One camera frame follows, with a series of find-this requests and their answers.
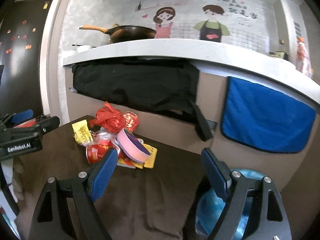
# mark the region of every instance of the cartoon man in apron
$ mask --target cartoon man in apron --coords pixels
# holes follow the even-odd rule
[[[194,26],[194,29],[200,31],[200,40],[221,42],[221,36],[230,35],[228,28],[218,22],[218,19],[224,13],[220,6],[208,4],[202,9],[208,20],[201,21]]]

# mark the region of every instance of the red wrapper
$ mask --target red wrapper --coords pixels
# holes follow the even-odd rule
[[[125,128],[130,132],[133,132],[139,125],[139,117],[133,112],[125,112],[123,117],[126,121]]]
[[[96,119],[89,121],[89,124],[95,124],[104,127],[108,132],[118,133],[125,127],[126,120],[118,109],[114,109],[108,102],[104,104],[106,107],[100,108],[96,113]]]
[[[90,164],[98,162],[102,159],[102,157],[106,154],[109,150],[110,145],[101,145],[101,144],[94,144],[90,145],[86,149],[87,160]]]

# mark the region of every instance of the pink tape roll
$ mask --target pink tape roll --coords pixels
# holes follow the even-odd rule
[[[124,153],[137,163],[144,163],[150,157],[150,152],[127,129],[117,134],[117,141]]]

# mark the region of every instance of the pink dress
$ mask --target pink dress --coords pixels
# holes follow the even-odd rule
[[[157,24],[156,25],[157,34],[155,38],[157,39],[170,38],[172,24],[173,22],[170,22],[169,25],[166,27],[160,27],[159,24]]]

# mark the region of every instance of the brown hair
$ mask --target brown hair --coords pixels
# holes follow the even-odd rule
[[[172,15],[168,20],[172,20],[176,15],[176,11],[172,7],[162,7],[156,12],[156,15],[153,17],[153,21],[161,24],[162,20],[159,19],[158,16],[164,12]]]
[[[203,6],[202,9],[204,12],[206,10],[210,10],[214,13],[221,14],[221,15],[224,13],[224,10],[222,9],[222,7],[220,7],[218,5],[213,5],[213,4],[208,4],[206,6]]]

